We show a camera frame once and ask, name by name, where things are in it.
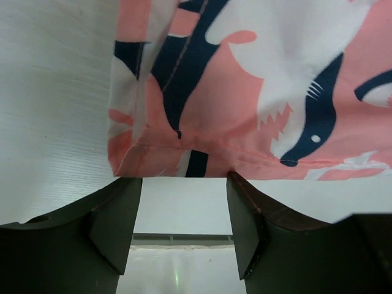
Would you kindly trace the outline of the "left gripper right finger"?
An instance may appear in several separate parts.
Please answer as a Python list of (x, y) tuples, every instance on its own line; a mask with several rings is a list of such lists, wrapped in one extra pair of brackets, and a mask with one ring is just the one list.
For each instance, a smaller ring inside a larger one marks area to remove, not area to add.
[(391, 215), (329, 224), (227, 175), (239, 278), (248, 293), (390, 293)]

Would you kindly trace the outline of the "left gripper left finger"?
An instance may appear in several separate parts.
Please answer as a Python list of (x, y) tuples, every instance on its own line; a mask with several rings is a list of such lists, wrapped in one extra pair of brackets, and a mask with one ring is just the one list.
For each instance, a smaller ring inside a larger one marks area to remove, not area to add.
[(26, 223), (1, 226), (2, 293), (115, 293), (142, 181), (120, 178)]

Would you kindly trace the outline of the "pink shark print shorts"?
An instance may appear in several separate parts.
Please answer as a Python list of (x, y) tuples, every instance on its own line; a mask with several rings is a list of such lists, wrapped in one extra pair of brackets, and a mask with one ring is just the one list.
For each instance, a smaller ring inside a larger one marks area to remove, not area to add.
[(391, 174), (390, 1), (121, 1), (115, 176)]

